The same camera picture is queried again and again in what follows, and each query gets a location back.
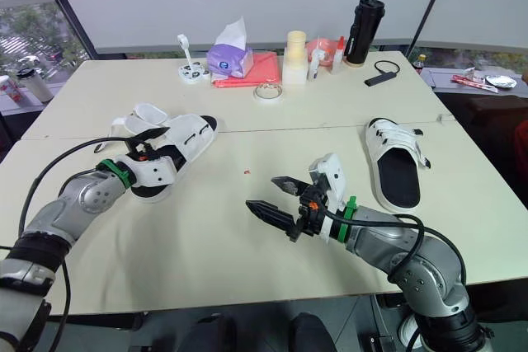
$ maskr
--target tissue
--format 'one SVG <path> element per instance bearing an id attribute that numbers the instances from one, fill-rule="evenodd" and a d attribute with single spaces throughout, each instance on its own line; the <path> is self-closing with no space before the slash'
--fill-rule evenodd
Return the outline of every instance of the tissue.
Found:
<path id="1" fill-rule="evenodd" d="M 244 78 L 253 66 L 253 50 L 246 48 L 246 25 L 241 17 L 229 24 L 207 52 L 207 65 L 212 81 L 228 76 Z"/>

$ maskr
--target green cable tie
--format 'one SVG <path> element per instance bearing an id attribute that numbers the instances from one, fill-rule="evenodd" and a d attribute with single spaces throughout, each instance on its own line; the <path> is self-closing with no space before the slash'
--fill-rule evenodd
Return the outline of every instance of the green cable tie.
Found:
<path id="1" fill-rule="evenodd" d="M 99 162 L 97 167 L 100 165 L 103 165 L 104 167 L 108 168 L 110 171 L 114 172 L 117 177 L 120 178 L 120 180 L 123 182 L 123 185 L 125 185 L 125 188 L 128 189 L 130 187 L 130 180 L 129 180 L 129 172 L 128 171 L 122 171 L 117 167 L 117 165 L 108 158 L 106 160 L 102 160 Z"/>
<path id="2" fill-rule="evenodd" d="M 345 214 L 343 215 L 343 218 L 346 220 L 351 220 L 356 208 L 356 197 L 351 196 L 346 203 Z M 345 236 L 347 235 L 348 226 L 348 224 L 341 224 L 341 227 L 339 228 L 339 234 L 337 234 L 337 240 L 339 242 L 345 243 Z"/>

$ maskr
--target pink plastic bag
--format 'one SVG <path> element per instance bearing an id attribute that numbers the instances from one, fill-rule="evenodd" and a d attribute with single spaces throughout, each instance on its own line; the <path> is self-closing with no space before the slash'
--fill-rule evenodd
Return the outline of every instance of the pink plastic bag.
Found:
<path id="1" fill-rule="evenodd" d="M 225 80 L 217 80 L 214 86 L 218 88 L 251 87 L 262 82 L 279 82 L 279 62 L 277 54 L 271 51 L 253 53 L 253 67 L 245 78 L 229 76 Z"/>

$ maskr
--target purple tissue box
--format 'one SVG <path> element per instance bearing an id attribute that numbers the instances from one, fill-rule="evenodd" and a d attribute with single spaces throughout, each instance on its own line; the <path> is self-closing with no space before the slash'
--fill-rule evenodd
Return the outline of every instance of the purple tissue box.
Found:
<path id="1" fill-rule="evenodd" d="M 253 66 L 253 50 L 244 51 L 232 45 L 213 45 L 207 51 L 207 66 L 212 73 L 246 77 Z"/>

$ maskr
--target robotic arm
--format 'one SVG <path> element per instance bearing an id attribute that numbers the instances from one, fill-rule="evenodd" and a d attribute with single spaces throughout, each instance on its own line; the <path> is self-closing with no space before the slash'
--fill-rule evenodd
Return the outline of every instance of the robotic arm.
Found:
<path id="1" fill-rule="evenodd" d="M 150 129 L 136 138 L 157 138 L 167 130 Z M 70 177 L 59 197 L 39 211 L 0 261 L 0 352 L 35 347 L 50 314 L 44 297 L 55 272 L 92 221 L 128 189 L 140 199 L 161 199 L 186 162 L 169 142 L 156 150 L 147 144 L 142 151 L 130 142 L 127 146 L 126 155 L 103 160 L 92 173 Z"/>
<path id="2" fill-rule="evenodd" d="M 461 280 L 461 262 L 443 241 L 425 236 L 411 260 L 406 259 L 418 233 L 391 214 L 356 206 L 356 197 L 343 201 L 346 180 L 335 154 L 310 166 L 312 185 L 288 176 L 271 181 L 284 192 L 299 196 L 297 222 L 265 201 L 246 201 L 261 220 L 296 242 L 303 232 L 335 239 L 364 261 L 389 275 L 414 311 L 422 344 L 435 352 L 491 351 Z M 380 227 L 377 223 L 392 225 Z"/>

